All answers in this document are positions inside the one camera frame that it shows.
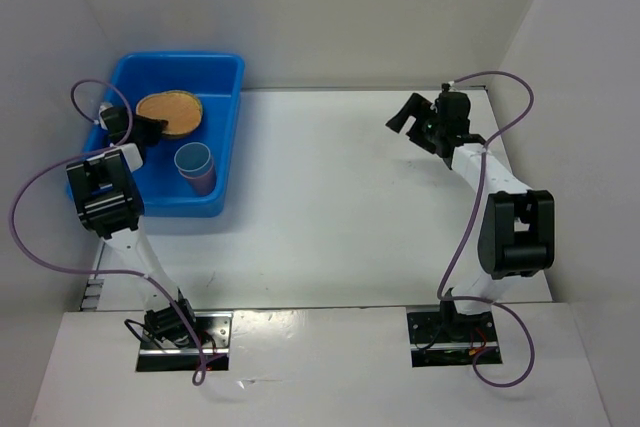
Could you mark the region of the blue plastic cup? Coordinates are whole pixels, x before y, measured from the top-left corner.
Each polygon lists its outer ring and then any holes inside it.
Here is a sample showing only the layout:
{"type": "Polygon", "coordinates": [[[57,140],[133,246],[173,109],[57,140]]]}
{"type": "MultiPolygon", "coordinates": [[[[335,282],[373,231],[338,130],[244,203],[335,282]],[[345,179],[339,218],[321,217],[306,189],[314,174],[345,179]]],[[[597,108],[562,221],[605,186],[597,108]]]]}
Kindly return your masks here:
{"type": "Polygon", "coordinates": [[[191,178],[200,177],[213,166],[213,156],[207,145],[190,142],[176,151],[174,164],[180,174],[191,178]]]}

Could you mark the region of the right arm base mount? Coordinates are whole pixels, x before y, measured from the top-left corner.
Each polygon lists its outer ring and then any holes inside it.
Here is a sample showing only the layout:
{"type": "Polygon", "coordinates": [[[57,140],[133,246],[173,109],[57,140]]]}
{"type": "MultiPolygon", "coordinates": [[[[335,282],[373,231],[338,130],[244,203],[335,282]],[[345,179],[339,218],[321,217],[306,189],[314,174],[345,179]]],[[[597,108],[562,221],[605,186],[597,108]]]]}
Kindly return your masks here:
{"type": "Polygon", "coordinates": [[[485,312],[446,327],[435,306],[406,311],[411,361],[414,368],[502,363],[493,316],[485,312]]]}

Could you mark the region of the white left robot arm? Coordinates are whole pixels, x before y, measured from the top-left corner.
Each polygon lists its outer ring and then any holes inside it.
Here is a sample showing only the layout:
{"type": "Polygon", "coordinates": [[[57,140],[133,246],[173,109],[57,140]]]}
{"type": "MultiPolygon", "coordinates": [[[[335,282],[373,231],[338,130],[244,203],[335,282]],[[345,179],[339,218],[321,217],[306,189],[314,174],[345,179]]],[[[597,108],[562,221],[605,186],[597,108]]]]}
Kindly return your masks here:
{"type": "Polygon", "coordinates": [[[106,150],[66,166],[78,218],[114,251],[123,270],[135,273],[144,307],[144,340],[159,347],[193,347],[200,324],[150,245],[143,225],[144,202],[133,178],[166,123],[105,102],[98,125],[106,134],[106,150]]]}

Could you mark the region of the green-rimmed bamboo tray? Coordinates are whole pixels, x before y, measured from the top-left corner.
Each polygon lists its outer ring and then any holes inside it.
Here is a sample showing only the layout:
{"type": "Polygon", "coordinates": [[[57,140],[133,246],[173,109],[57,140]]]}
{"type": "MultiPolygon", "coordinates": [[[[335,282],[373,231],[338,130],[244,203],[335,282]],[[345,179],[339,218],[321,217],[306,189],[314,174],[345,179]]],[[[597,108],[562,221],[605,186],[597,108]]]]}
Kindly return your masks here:
{"type": "Polygon", "coordinates": [[[191,135],[201,124],[204,108],[201,101],[192,93],[173,90],[163,93],[168,126],[163,136],[168,139],[180,139],[191,135]]]}

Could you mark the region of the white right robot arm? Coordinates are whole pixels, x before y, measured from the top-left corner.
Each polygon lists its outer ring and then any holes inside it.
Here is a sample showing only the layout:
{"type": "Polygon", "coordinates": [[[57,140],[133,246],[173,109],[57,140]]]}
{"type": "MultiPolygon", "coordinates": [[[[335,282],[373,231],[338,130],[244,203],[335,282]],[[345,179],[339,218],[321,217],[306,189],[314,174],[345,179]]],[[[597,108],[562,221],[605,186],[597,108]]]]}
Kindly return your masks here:
{"type": "Polygon", "coordinates": [[[479,272],[444,292],[438,327],[450,340],[462,339],[490,312],[490,303],[521,279],[551,267],[555,254],[554,198],[518,180],[470,132],[469,97],[443,88],[433,101],[413,93],[386,122],[398,133],[409,120],[409,141],[436,155],[480,197],[473,212],[480,222],[479,272]]]}

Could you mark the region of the brown woven bamboo tray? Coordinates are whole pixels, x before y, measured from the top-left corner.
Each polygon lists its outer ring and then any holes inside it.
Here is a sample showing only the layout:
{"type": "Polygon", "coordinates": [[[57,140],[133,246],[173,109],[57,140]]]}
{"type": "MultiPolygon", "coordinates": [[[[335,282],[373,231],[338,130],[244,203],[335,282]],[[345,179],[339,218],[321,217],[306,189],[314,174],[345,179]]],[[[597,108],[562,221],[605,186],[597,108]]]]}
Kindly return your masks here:
{"type": "Polygon", "coordinates": [[[200,125],[204,109],[195,95],[173,90],[141,99],[136,106],[136,113],[152,120],[166,121],[163,130],[165,136],[183,137],[200,125]]]}

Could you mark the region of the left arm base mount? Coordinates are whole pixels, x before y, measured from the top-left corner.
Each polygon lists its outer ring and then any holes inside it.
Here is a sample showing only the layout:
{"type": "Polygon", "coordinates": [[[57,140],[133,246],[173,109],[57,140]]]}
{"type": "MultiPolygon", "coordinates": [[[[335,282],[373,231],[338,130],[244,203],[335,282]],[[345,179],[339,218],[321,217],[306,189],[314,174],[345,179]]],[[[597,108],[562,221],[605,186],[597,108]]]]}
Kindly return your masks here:
{"type": "MultiPolygon", "coordinates": [[[[226,371],[229,367],[233,313],[201,311],[196,313],[195,331],[203,347],[208,371],[226,371]]],[[[190,338],[176,345],[170,340],[153,338],[137,321],[128,321],[139,343],[135,370],[141,373],[194,371],[199,354],[190,338]]]]}

